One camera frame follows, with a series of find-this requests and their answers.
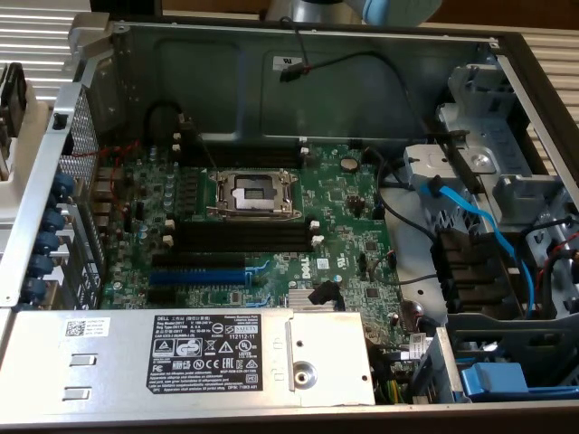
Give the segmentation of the blue drive caddy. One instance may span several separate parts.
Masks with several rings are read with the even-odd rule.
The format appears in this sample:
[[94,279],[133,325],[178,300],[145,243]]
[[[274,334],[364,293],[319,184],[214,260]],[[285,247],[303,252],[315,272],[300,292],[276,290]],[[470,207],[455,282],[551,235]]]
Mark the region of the blue drive caddy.
[[510,361],[459,358],[461,390],[455,403],[579,401],[579,382],[564,384],[553,363],[536,365]]

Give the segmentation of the open PC case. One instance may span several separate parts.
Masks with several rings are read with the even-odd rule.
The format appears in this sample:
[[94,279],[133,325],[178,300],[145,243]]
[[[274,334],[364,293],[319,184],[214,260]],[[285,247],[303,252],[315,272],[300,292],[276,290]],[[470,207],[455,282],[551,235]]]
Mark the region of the open PC case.
[[[122,431],[155,433],[212,427],[226,434],[409,434],[411,432],[512,432],[579,434],[574,401],[455,403],[459,372],[446,325],[450,314],[432,262],[443,229],[491,234],[500,247],[521,315],[511,320],[559,319],[579,314],[579,231],[555,243],[551,278],[556,315],[528,297],[533,276],[514,249],[517,236],[502,231],[467,188],[454,190],[435,175],[412,186],[405,148],[438,145],[464,179],[458,135],[447,130],[439,108],[453,103],[448,81],[468,64],[497,65],[527,113],[527,133],[541,175],[557,175],[579,214],[579,128],[513,33],[457,33],[427,29],[356,29],[208,19],[141,20],[110,16],[107,51],[86,60],[73,56],[72,77],[52,103],[34,93],[23,65],[27,106],[19,135],[3,130],[0,152],[0,363],[20,313],[238,308],[105,309],[107,274],[99,220],[120,206],[120,193],[100,171],[153,152],[195,144],[188,117],[201,134],[300,136],[312,146],[344,145],[370,158],[375,189],[397,264],[408,349],[383,352],[365,338],[375,401],[332,407],[162,410],[155,412],[6,412],[2,431]],[[53,113],[69,115],[53,130]],[[73,194],[51,192],[57,173],[75,180]],[[23,294],[34,243],[46,210],[65,219],[54,232],[59,249],[45,299]]]

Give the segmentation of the locking lever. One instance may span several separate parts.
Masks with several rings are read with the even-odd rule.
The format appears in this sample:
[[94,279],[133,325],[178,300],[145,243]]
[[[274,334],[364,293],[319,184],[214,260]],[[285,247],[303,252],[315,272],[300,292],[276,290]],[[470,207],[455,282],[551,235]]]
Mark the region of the locking lever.
[[190,128],[191,128],[191,131],[192,131],[192,134],[194,137],[194,142],[203,149],[204,156],[206,157],[206,160],[209,163],[209,165],[213,169],[217,170],[218,166],[217,166],[213,156],[210,153],[208,145],[204,142],[203,137],[202,137],[197,125],[195,124],[195,121],[191,117],[188,117],[187,120],[189,121],[189,124],[190,124]]

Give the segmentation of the silver disk bay cage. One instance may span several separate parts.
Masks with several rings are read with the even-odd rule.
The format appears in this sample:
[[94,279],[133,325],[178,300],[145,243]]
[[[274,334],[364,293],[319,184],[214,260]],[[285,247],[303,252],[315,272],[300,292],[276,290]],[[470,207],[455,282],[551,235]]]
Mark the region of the silver disk bay cage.
[[551,275],[545,268],[556,263],[555,243],[579,231],[579,214],[561,178],[533,168],[527,113],[499,66],[458,67],[448,85],[454,101],[439,108],[439,118],[458,135],[458,152],[474,178],[462,182],[500,230],[516,234],[516,255],[534,281],[528,302],[548,307],[546,317],[553,318],[553,289],[543,283]]

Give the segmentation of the silver chipset heat sink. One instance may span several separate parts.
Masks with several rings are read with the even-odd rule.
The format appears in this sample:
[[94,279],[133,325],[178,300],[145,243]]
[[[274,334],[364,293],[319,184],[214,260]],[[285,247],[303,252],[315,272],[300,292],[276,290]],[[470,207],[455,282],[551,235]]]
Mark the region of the silver chipset heat sink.
[[288,307],[294,311],[333,312],[334,302],[328,301],[324,305],[314,305],[308,298],[313,292],[312,288],[290,289],[288,294]]

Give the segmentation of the silver power supply unit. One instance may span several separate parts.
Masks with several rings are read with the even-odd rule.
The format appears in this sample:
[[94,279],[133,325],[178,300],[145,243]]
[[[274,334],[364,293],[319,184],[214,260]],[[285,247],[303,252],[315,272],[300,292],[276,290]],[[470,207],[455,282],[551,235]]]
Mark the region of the silver power supply unit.
[[375,401],[360,316],[283,308],[20,313],[6,412],[155,412]]

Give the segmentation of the green motherboard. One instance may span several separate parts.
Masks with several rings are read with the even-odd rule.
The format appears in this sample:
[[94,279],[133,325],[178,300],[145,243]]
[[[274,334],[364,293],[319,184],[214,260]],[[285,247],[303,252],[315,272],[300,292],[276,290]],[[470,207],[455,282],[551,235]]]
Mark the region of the green motherboard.
[[[367,156],[344,145],[300,150],[300,169],[286,169],[299,180],[294,198],[310,221],[312,252],[179,252],[163,242],[175,222],[221,221],[207,214],[214,198],[209,176],[232,170],[182,167],[169,153],[153,152],[147,160],[132,159],[106,167],[100,180],[120,193],[120,206],[101,217],[107,274],[100,306],[105,309],[288,307],[290,289],[314,288],[330,280],[339,285],[343,301],[334,311],[357,312],[365,337],[383,352],[408,349],[403,296],[396,255],[384,222],[385,209],[375,189],[377,171]],[[353,157],[355,173],[340,169]],[[154,254],[238,253],[245,257],[244,285],[151,286],[154,271],[210,270],[153,268]],[[147,290],[172,287],[173,306],[150,305]]]

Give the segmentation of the black plastic drive holder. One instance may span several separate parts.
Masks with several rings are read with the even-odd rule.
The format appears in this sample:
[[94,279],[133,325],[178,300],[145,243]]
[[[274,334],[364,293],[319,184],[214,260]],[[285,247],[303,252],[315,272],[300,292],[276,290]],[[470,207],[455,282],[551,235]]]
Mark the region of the black plastic drive holder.
[[450,314],[475,313],[499,320],[521,315],[493,235],[443,229],[431,255]]

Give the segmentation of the RAM slot white latches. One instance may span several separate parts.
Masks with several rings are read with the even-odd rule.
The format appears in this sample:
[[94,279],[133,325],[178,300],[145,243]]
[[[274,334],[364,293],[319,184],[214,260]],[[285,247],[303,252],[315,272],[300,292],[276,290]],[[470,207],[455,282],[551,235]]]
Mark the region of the RAM slot white latches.
[[[264,155],[245,155],[245,156],[218,156],[213,155],[216,164],[226,164],[227,162],[265,162],[265,161],[275,161],[275,162],[295,162],[299,163],[301,161],[300,148],[297,148],[299,153],[293,157],[281,157],[281,156],[264,156]],[[179,151],[172,150],[169,155],[174,161],[180,163],[208,163],[206,157],[204,156],[203,149],[192,146],[181,146]]]
[[308,147],[312,144],[312,139],[300,136],[243,136],[237,133],[231,134],[197,134],[193,136],[195,146],[201,148],[207,146],[210,151],[217,148],[266,148],[274,150],[293,147]]
[[176,226],[174,229],[166,229],[166,234],[175,234],[175,235],[209,235],[209,234],[244,234],[244,235],[265,235],[265,234],[283,234],[283,235],[290,235],[290,234],[295,234],[295,235],[308,235],[309,234],[309,229],[310,229],[310,225],[309,228],[306,229],[305,227],[292,227],[292,228],[278,228],[278,227],[274,227],[274,228],[265,228],[265,227],[258,227],[258,228],[254,228],[254,227],[250,227],[250,228],[232,228],[232,227],[218,227],[218,228],[183,228],[183,229],[177,229]]
[[191,248],[189,245],[181,245],[176,244],[174,239],[174,235],[166,235],[163,237],[163,242],[166,246],[169,247],[172,251],[179,251],[179,252],[312,252],[315,251],[317,248],[312,245],[306,248],[305,246],[298,246],[293,245],[290,246],[289,244],[286,245],[258,245],[258,246],[249,246],[248,244],[242,244],[238,246],[228,245],[228,246],[208,246],[208,245],[192,245]]

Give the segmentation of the silver drive bracket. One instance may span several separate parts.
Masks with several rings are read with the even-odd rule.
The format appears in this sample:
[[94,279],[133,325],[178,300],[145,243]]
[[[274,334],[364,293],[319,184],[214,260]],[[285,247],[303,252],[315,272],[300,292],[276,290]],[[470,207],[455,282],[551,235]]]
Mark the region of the silver drive bracket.
[[[458,153],[466,166],[481,182],[483,175],[495,175],[497,167],[487,150],[480,146],[459,146]],[[454,190],[464,190],[466,184],[462,181],[459,169],[444,154],[438,145],[417,144],[408,146],[403,154],[406,171],[411,185],[416,187],[424,184],[435,175]]]

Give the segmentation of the blue expansion slot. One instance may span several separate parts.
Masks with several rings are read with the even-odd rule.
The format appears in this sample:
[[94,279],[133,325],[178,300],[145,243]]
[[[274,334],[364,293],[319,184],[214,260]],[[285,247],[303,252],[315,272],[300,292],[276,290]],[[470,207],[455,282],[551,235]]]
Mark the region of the blue expansion slot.
[[160,285],[244,285],[242,269],[154,271],[149,276],[151,286]]

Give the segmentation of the white corner bracket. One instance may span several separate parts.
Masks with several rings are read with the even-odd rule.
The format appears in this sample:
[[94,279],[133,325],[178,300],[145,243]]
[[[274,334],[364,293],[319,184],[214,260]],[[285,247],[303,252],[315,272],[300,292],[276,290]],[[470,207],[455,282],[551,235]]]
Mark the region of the white corner bracket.
[[82,12],[76,14],[68,32],[72,56],[86,60],[105,52],[110,47],[112,24],[109,13]]

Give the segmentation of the long black expansion slot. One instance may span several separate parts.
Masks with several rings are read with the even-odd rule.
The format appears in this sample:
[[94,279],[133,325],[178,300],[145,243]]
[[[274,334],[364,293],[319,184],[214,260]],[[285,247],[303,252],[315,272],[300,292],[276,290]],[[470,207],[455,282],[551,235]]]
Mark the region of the long black expansion slot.
[[245,257],[238,253],[164,253],[154,254],[151,266],[164,269],[243,269]]

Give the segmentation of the CPU socket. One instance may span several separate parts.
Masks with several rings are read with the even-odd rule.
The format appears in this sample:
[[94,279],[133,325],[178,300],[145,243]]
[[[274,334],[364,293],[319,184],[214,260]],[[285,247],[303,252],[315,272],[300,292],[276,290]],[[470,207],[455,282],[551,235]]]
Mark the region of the CPU socket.
[[214,198],[207,214],[222,221],[289,222],[303,216],[295,204],[299,178],[286,169],[221,170],[209,176]]

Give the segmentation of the dark grey disk bay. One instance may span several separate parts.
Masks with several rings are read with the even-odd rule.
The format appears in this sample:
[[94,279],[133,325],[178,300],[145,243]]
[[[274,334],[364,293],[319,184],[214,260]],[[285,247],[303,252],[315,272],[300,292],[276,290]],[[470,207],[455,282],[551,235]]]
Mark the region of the dark grey disk bay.
[[456,314],[446,325],[454,359],[553,363],[564,384],[579,382],[579,314],[547,320],[497,320]]

